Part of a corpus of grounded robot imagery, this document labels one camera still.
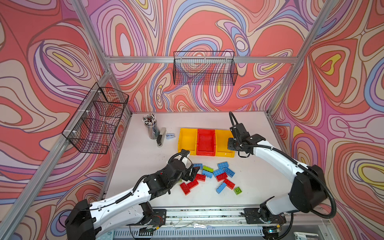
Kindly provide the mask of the small green brick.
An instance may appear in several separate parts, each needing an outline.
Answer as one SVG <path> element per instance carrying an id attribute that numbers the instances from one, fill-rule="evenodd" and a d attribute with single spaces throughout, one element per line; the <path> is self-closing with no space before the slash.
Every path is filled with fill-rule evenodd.
<path id="1" fill-rule="evenodd" d="M 236 195 L 239 195 L 242 193 L 242 189 L 240 187 L 236 187 L 236 188 L 234 188 L 234 192 Z"/>

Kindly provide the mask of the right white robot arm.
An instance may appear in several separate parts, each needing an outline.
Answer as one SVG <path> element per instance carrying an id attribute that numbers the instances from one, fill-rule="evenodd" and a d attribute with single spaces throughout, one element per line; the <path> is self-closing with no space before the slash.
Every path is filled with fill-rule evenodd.
<path id="1" fill-rule="evenodd" d="M 244 152 L 247 157 L 254 155 L 261 158 L 292 184 L 288 193 L 271 197 L 261 204 L 260 215 L 263 220 L 270 215 L 295 212 L 313 213 L 324 219 L 336 216 L 336 200 L 326 185 L 322 168 L 293 159 L 261 135 L 250 135 L 241 123 L 232 124 L 230 131 L 233 136 L 228 140 L 229 150 Z"/>

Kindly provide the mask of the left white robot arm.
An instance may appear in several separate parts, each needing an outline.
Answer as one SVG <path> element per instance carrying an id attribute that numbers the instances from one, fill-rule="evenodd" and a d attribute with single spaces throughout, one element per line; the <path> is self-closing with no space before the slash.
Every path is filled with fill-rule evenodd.
<path id="1" fill-rule="evenodd" d="M 180 181 L 194 181 L 197 169 L 182 149 L 170 157 L 161 170 L 143 175 L 136 184 L 110 198 L 89 203 L 78 202 L 65 220 L 69 240 L 95 240 L 102 234 L 124 225 L 144 225 L 154 217 L 150 201 L 170 194 Z"/>

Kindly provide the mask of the red long brick diagonal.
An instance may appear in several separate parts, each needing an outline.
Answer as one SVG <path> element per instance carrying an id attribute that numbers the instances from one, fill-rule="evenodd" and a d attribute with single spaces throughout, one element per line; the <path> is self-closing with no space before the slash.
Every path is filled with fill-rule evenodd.
<path id="1" fill-rule="evenodd" d="M 195 188 L 195 187 L 198 186 L 198 185 L 199 185 L 199 182 L 198 182 L 197 180 L 194 180 L 194 181 L 192 181 L 192 182 L 189 182 L 189 183 L 187 184 L 187 187 L 188 187 L 189 190 L 191 190 L 191 189 Z"/>

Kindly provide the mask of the yellow bin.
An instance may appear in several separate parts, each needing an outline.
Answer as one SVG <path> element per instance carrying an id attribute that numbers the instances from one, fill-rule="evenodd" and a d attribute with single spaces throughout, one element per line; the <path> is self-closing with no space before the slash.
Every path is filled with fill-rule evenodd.
<path id="1" fill-rule="evenodd" d="M 181 128 L 179 141 L 178 141 L 178 152 L 181 150 L 190 151 L 190 155 L 197 155 L 197 137 L 198 129 Z"/>
<path id="2" fill-rule="evenodd" d="M 233 135 L 231 131 L 227 130 L 215 130 L 216 134 L 216 157 L 226 157 L 233 158 L 235 152 L 228 149 L 229 138 L 232 138 Z"/>

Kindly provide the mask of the red long brick bottom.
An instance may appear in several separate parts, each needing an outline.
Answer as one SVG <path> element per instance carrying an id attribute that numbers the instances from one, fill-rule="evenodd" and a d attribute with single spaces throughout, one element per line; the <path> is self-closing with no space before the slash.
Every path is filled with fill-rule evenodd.
<path id="1" fill-rule="evenodd" d="M 180 184 L 180 187 L 185 195 L 188 195 L 191 192 L 186 183 Z"/>

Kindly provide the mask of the red middle bin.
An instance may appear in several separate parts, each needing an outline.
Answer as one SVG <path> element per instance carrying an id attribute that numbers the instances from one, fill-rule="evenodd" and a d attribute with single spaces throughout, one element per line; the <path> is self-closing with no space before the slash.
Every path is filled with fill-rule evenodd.
<path id="1" fill-rule="evenodd" d="M 197 156 L 215 156 L 216 132 L 215 130 L 198 129 Z"/>

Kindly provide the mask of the red brick centre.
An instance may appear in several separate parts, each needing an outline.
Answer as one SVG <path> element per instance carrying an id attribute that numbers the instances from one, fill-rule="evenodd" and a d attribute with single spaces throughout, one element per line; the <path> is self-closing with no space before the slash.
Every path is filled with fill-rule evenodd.
<path id="1" fill-rule="evenodd" d="M 219 174 L 219 175 L 216 176 L 216 180 L 218 182 L 224 181 L 227 178 L 228 178 L 227 173 L 222 173 L 222 174 Z"/>

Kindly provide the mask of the left yellow bin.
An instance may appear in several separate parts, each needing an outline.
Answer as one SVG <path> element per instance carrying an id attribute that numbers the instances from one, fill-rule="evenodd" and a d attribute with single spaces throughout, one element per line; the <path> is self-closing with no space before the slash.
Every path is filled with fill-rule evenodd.
<path id="1" fill-rule="evenodd" d="M 190 155 L 197 155 L 197 137 L 198 129 L 181 128 L 179 141 L 178 141 L 178 152 L 181 150 L 190 151 Z"/>

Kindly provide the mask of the small blue stapler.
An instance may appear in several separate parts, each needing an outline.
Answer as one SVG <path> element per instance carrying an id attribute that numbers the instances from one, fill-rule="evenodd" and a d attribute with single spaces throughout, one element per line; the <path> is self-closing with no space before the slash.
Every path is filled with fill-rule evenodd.
<path id="1" fill-rule="evenodd" d="M 169 140 L 169 139 L 173 139 L 173 138 L 175 138 L 175 134 L 173 134 L 173 133 L 167 133 L 167 134 L 166 134 L 166 139 L 167 139 L 167 140 Z"/>

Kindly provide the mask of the grey stapler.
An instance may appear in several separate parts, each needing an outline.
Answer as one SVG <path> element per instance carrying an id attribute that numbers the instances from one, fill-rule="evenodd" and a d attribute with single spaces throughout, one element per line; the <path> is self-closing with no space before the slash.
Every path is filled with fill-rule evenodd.
<path id="1" fill-rule="evenodd" d="M 158 135 L 158 137 L 156 139 L 157 146 L 159 148 L 163 146 L 164 140 L 166 138 L 166 134 L 167 134 L 167 129 L 166 128 L 161 128 L 160 133 L 159 133 L 159 135 Z"/>

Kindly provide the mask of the red studded brick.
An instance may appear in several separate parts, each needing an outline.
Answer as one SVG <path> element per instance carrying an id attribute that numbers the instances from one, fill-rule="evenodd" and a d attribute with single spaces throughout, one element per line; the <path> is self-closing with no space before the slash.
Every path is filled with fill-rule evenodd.
<path id="1" fill-rule="evenodd" d="M 235 188 L 235 184 L 228 180 L 228 179 L 224 179 L 224 183 L 227 185 L 228 188 L 230 188 L 231 190 L 233 190 Z"/>

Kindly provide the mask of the cup of pencils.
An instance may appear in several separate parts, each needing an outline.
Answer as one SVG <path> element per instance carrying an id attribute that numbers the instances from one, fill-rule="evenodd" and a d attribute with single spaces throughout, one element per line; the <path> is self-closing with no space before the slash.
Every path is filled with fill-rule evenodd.
<path id="1" fill-rule="evenodd" d="M 146 114 L 143 116 L 143 122 L 148 129 L 150 139 L 156 140 L 160 134 L 156 116 L 154 114 Z"/>

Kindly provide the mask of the white device bottom right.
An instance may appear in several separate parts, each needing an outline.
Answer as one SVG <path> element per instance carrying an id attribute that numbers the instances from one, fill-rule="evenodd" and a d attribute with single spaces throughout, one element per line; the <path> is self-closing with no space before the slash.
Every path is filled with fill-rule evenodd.
<path id="1" fill-rule="evenodd" d="M 313 233 L 294 232 L 295 240 L 319 240 L 320 236 Z"/>

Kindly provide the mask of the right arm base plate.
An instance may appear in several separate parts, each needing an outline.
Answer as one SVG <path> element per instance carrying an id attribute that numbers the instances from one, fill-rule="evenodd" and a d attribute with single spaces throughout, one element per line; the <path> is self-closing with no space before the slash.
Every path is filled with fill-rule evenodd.
<path id="1" fill-rule="evenodd" d="M 240 212 L 245 217 L 247 224 L 285 224 L 287 222 L 284 214 L 272 215 L 266 209 L 245 208 Z"/>

